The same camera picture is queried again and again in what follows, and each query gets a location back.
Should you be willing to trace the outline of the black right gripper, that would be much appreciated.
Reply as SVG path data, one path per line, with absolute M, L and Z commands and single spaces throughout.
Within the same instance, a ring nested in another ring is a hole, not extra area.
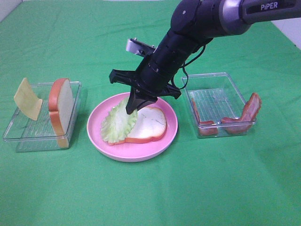
M 147 55 L 134 71 L 113 69 L 109 75 L 110 83 L 131 86 L 126 105 L 128 115 L 157 102 L 157 97 L 172 96 L 177 99 L 181 92 L 169 84 L 179 68 L 182 59 L 178 56 Z

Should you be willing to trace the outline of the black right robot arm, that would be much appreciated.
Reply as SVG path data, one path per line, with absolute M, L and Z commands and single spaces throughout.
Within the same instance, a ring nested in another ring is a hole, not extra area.
M 243 34 L 257 22 L 300 15 L 298 0 L 183 0 L 157 47 L 129 39 L 127 51 L 143 60 L 134 71 L 113 70 L 110 82 L 131 87 L 128 114 L 155 103 L 158 97 L 178 98 L 181 92 L 174 85 L 174 75 L 188 64 L 191 54 L 202 53 L 213 38 Z

